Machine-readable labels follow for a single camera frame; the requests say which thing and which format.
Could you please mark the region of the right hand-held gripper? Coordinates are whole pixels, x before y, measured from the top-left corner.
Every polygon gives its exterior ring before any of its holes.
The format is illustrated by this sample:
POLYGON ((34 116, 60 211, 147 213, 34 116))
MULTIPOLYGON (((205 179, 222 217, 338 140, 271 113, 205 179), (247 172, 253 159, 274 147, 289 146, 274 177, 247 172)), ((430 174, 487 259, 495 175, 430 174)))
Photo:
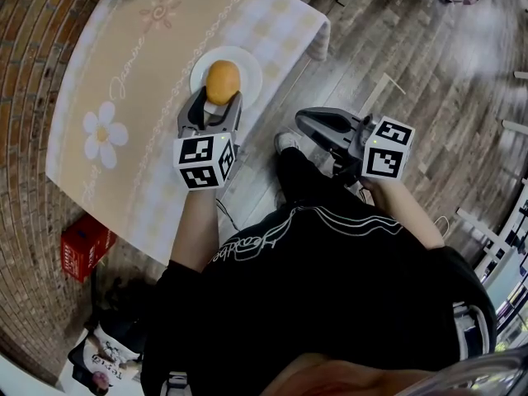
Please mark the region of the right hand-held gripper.
POLYGON ((368 115, 357 122, 338 108, 310 107, 298 111, 299 129, 325 150, 346 150, 337 155, 333 177, 352 186, 362 177, 397 181, 411 152, 415 129, 388 116, 368 115), (356 130, 350 139, 348 134, 356 130))

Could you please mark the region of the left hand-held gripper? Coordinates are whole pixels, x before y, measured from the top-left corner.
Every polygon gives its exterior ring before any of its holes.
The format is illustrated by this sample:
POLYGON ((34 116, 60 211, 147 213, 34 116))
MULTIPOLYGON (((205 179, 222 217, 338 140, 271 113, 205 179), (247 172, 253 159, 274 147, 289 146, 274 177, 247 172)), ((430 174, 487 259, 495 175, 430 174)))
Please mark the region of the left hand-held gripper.
POLYGON ((235 144, 242 114, 243 95, 236 92, 222 116, 205 125, 206 87, 186 101, 177 118, 178 137, 173 143, 173 166, 189 191, 224 187, 238 155, 235 144))

